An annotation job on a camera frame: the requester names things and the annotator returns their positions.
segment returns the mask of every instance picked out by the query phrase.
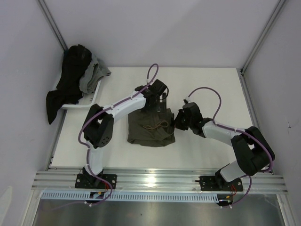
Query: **metal floor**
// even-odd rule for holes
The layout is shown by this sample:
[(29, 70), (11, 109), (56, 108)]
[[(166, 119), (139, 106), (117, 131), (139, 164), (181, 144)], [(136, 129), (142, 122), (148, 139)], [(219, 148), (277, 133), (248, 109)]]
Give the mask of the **metal floor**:
[(215, 203), (107, 201), (88, 207), (41, 200), (34, 226), (285, 226), (276, 195), (253, 194), (233, 209)]

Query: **white plastic basket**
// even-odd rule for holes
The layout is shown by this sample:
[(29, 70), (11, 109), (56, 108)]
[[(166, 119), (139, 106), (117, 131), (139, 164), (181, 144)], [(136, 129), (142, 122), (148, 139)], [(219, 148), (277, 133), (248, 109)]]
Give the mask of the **white plastic basket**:
[[(53, 86), (53, 89), (52, 90), (56, 90), (56, 86), (58, 85), (58, 82), (60, 81), (61, 79), (61, 74), (62, 72), (60, 72), (57, 76), (57, 79), (55, 81), (55, 84)], [(83, 98), (81, 98), (79, 100), (79, 103), (76, 104), (76, 105), (73, 105), (73, 104), (65, 104), (63, 105), (61, 108), (62, 109), (74, 109), (74, 108), (90, 108), (93, 104), (95, 104), (95, 101), (96, 101), (96, 97), (97, 97), (97, 93), (99, 91), (99, 87), (100, 87), (100, 83), (101, 83), (102, 79), (99, 80), (99, 82), (97, 83), (97, 86), (96, 86), (96, 89), (94, 91), (94, 93), (91, 93), (91, 94), (85, 94), (83, 96)]]

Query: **mounting plate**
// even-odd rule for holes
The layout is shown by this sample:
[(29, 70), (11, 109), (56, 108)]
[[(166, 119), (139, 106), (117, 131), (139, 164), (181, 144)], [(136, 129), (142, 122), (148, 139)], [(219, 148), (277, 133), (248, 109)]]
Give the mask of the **mounting plate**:
[[(220, 189), (219, 186), (215, 183), (215, 176), (200, 176), (199, 181), (201, 185), (201, 191), (212, 191), (212, 192), (231, 192), (231, 184), (229, 184), (224, 189)], [(234, 183), (232, 183), (238, 192), (242, 192), (244, 190), (241, 179), (236, 179)]]
[[(116, 188), (117, 175), (116, 174), (102, 174), (102, 179), (107, 180), (113, 187)], [(91, 183), (91, 178), (87, 177), (86, 174), (79, 173), (76, 177), (75, 188), (85, 189), (105, 189), (105, 183)]]

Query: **white tabletop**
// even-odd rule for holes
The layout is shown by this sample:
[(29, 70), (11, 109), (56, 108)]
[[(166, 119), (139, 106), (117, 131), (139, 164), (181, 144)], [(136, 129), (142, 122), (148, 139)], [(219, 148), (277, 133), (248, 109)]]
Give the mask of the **white tabletop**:
[[(146, 83), (148, 68), (110, 68), (104, 78), (97, 103), (113, 103)], [(160, 68), (156, 77), (169, 87), (167, 107), (175, 114), (183, 99), (195, 88), (207, 86), (222, 97), (218, 122), (238, 128), (252, 125), (238, 73), (234, 68)], [(218, 97), (209, 90), (198, 90), (191, 101), (196, 102), (203, 117), (212, 117)], [(77, 141), (88, 109), (68, 110), (52, 161), (52, 167), (82, 167), (87, 148)], [(114, 124), (113, 138), (105, 147), (104, 167), (159, 169), (217, 169), (235, 160), (232, 147), (216, 140), (196, 136), (191, 130), (174, 132), (176, 142), (166, 147), (144, 147), (127, 142), (127, 117)]]

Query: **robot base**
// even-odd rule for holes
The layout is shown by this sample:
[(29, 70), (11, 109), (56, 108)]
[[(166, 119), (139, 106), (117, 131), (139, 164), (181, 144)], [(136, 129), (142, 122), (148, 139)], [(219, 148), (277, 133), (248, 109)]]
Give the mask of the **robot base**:
[[(98, 177), (108, 181), (113, 189), (116, 188), (117, 175), (116, 174), (103, 174), (101, 172), (97, 175)], [(95, 177), (88, 174), (83, 168), (83, 173), (79, 173), (76, 177), (75, 188), (84, 188), (84, 189), (106, 189), (105, 183), (97, 180)]]
[(242, 192), (244, 190), (243, 184), (241, 182), (241, 179), (237, 178), (231, 182), (229, 182), (226, 186), (223, 188), (220, 188), (218, 184), (215, 181), (215, 176), (200, 176), (199, 180), (196, 180), (196, 182), (199, 182), (201, 186), (201, 191), (207, 191), (207, 192), (231, 192), (231, 186), (234, 185), (236, 190), (238, 192)]

